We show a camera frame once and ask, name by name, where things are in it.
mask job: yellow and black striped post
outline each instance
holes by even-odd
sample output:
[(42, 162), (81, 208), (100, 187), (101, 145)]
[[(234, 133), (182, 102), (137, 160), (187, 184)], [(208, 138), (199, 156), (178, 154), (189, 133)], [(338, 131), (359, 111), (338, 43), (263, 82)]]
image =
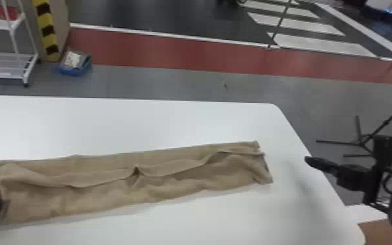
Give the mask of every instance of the yellow and black striped post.
[(50, 4), (48, 0), (32, 0), (32, 3), (36, 8), (36, 15), (38, 16), (38, 28), (40, 29), (42, 45), (46, 50), (46, 60), (58, 61), (60, 53)]

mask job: blue container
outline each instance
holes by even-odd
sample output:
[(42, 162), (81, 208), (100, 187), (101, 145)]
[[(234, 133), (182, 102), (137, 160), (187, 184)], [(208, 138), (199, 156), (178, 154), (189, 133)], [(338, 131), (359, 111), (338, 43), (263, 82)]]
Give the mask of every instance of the blue container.
[(86, 73), (87, 70), (89, 70), (91, 67), (91, 55), (89, 55), (86, 59), (85, 62), (83, 63), (83, 66), (81, 68), (68, 68), (68, 67), (63, 67), (60, 64), (58, 64), (58, 71), (64, 75), (70, 75), (70, 76), (80, 76), (84, 73)]

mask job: gray floor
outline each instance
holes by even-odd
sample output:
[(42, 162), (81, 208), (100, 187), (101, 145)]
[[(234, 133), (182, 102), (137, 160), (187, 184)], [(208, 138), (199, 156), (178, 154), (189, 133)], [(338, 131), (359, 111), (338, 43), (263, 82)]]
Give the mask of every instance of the gray floor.
[[(377, 83), (100, 65), (77, 78), (60, 75), (54, 63), (38, 66), (31, 83), (25, 89), (19, 81), (0, 79), (0, 94), (273, 103), (314, 156), (364, 166), (371, 160), (342, 157), (359, 150), (320, 145), (315, 139), (350, 140), (355, 115), (361, 117), (363, 131), (371, 132), (392, 114), (392, 85)], [(383, 133), (392, 135), (392, 124)], [(361, 202), (360, 193), (329, 180), (345, 204)]]

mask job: folded towel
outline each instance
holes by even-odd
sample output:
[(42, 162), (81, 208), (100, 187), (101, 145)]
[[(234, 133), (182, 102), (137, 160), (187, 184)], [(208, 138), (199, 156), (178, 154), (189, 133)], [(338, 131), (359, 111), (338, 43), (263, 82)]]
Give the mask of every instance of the folded towel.
[(153, 203), (272, 177), (259, 144), (202, 145), (104, 156), (0, 161), (3, 223)]

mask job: white table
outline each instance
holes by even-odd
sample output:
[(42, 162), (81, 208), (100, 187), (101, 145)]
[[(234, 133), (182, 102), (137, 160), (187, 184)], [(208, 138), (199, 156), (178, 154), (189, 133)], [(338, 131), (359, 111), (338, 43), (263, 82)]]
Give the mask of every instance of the white table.
[(0, 245), (365, 243), (325, 176), (303, 161), (309, 152), (274, 105), (0, 96), (0, 159), (253, 140), (266, 153), (271, 185), (2, 230)]

